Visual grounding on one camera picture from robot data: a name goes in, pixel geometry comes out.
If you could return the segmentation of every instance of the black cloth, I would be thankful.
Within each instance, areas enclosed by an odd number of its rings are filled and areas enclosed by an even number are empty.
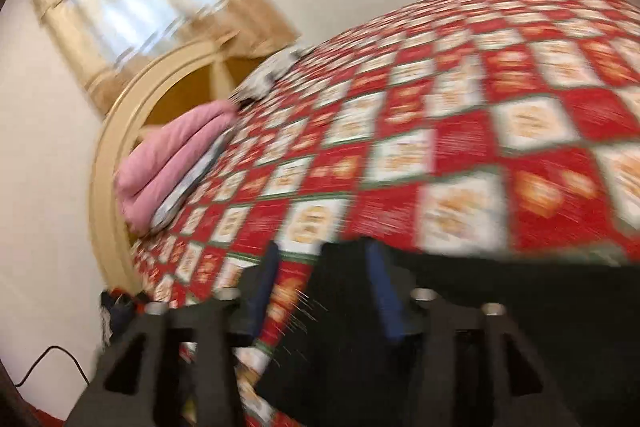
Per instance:
[[[256,386],[260,396],[307,427],[401,425],[419,344],[415,338],[397,346],[386,340],[364,244],[361,239],[322,247],[305,290],[311,308],[298,303],[292,329]],[[637,427],[639,267],[387,251],[397,266],[411,270],[418,286],[452,303],[505,304],[582,427]]]

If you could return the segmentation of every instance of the folded pink blanket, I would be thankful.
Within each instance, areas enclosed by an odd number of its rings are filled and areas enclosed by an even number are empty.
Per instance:
[[[164,198],[213,141],[235,123],[236,106],[218,100],[186,112],[133,150],[114,180],[116,199],[131,230],[140,235],[148,232]]]
[[[114,179],[116,196],[126,198],[140,192],[197,131],[216,116],[236,114],[237,110],[230,100],[214,100],[194,107],[162,126],[133,149],[118,167]]]

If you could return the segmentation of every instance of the black cable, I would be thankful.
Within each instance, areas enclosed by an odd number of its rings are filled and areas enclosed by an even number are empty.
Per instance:
[[[16,383],[15,386],[16,387],[20,387],[22,386],[22,384],[24,384],[27,381],[27,378],[29,378],[29,375],[31,374],[31,372],[36,368],[36,366],[40,363],[40,361],[47,356],[47,353],[49,351],[51,351],[52,349],[59,349],[60,351],[62,351],[63,353],[68,354],[68,356],[71,357],[71,360],[74,361],[76,367],[78,368],[78,371],[80,371],[80,374],[82,375],[82,378],[84,378],[84,381],[86,382],[87,385],[89,385],[89,379],[86,377],[86,375],[84,374],[84,371],[82,370],[82,367],[80,367],[80,363],[78,362],[78,360],[76,360],[76,357],[74,357],[68,350],[66,350],[64,347],[60,347],[60,346],[49,346],[47,347],[47,349],[44,350],[44,353],[42,353],[35,362],[33,362],[31,364],[31,367],[29,368],[29,370],[27,371],[27,374],[24,375],[24,378],[22,380],[20,380],[20,382]]]

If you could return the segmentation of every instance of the beige curtain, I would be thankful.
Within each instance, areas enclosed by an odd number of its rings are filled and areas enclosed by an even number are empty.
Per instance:
[[[234,57],[264,57],[297,34],[269,0],[33,0],[42,23],[107,114],[151,60],[210,38]]]

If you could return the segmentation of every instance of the quilt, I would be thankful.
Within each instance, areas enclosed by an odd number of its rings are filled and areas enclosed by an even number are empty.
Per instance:
[[[623,0],[424,0],[299,60],[172,225],[132,252],[154,299],[234,285],[268,240],[282,267],[241,349],[255,396],[318,242],[369,235],[443,255],[640,257],[640,10]]]

